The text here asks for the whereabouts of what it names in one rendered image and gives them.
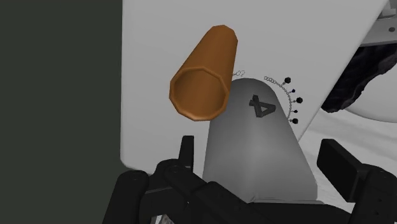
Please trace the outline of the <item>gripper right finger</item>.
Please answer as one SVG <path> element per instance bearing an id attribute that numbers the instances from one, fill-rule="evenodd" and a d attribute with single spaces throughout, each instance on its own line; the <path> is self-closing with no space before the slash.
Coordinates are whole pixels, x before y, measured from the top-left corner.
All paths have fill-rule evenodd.
<path id="1" fill-rule="evenodd" d="M 346 202 L 354 204 L 347 224 L 394 224 L 397 177 L 364 164 L 334 139 L 321 141 L 317 167 Z"/>

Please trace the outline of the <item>grey metal bracket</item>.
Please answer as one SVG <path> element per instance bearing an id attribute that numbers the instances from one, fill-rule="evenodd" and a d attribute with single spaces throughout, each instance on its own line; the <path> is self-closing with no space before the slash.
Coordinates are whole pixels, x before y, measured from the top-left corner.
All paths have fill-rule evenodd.
<path id="1" fill-rule="evenodd" d="M 397 0 L 388 0 L 361 46 L 397 43 Z"/>

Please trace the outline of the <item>white round object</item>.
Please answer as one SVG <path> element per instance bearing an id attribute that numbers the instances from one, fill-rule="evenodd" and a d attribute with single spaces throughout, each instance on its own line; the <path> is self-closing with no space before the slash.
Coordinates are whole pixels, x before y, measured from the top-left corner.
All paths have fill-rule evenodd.
<path id="1" fill-rule="evenodd" d="M 372 79 L 346 110 L 363 118 L 397 123 L 397 67 Z"/>

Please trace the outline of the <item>white table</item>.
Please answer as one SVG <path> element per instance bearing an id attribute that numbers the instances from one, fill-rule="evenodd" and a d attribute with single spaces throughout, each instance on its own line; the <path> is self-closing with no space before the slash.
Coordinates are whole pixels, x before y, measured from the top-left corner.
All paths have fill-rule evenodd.
<path id="1" fill-rule="evenodd" d="M 209 124 L 180 115 L 169 85 L 215 25 L 238 39 L 235 70 L 247 78 L 291 78 L 301 138 L 388 0 L 123 0 L 122 162 L 151 173 L 195 138 L 202 174 Z"/>

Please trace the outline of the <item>orange cup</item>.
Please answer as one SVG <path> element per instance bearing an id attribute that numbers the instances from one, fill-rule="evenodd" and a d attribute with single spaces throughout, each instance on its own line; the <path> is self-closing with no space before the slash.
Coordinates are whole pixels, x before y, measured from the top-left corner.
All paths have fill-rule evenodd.
<path id="1" fill-rule="evenodd" d="M 193 121 L 224 112 L 232 82 L 238 39 L 226 25 L 211 27 L 171 79 L 169 99 Z"/>

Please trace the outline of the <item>black rough lump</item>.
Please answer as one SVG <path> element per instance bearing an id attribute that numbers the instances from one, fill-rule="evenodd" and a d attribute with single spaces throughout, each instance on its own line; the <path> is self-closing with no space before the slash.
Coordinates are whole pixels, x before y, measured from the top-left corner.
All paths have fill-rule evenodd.
<path id="1" fill-rule="evenodd" d="M 397 64 L 397 43 L 359 47 L 344 69 L 321 109 L 327 113 L 343 110 L 353 104 L 375 77 Z"/>

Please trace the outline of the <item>grey arched block, black mark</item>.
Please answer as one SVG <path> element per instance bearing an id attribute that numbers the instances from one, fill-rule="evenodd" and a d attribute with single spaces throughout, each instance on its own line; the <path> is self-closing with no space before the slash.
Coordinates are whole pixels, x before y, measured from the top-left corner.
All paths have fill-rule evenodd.
<path id="1" fill-rule="evenodd" d="M 211 120 L 203 179 L 244 202 L 317 200 L 317 183 L 274 91 L 241 78 L 226 110 Z"/>

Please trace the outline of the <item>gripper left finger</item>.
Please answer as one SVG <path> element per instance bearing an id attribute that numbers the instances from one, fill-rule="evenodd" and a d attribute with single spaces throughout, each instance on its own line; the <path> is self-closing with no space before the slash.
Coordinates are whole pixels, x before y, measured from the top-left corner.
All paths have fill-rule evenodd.
<path id="1" fill-rule="evenodd" d="M 178 158 L 155 173 L 119 175 L 102 224 L 150 224 L 166 214 L 174 224 L 268 224 L 258 211 L 216 182 L 193 173 L 194 137 L 183 136 Z"/>

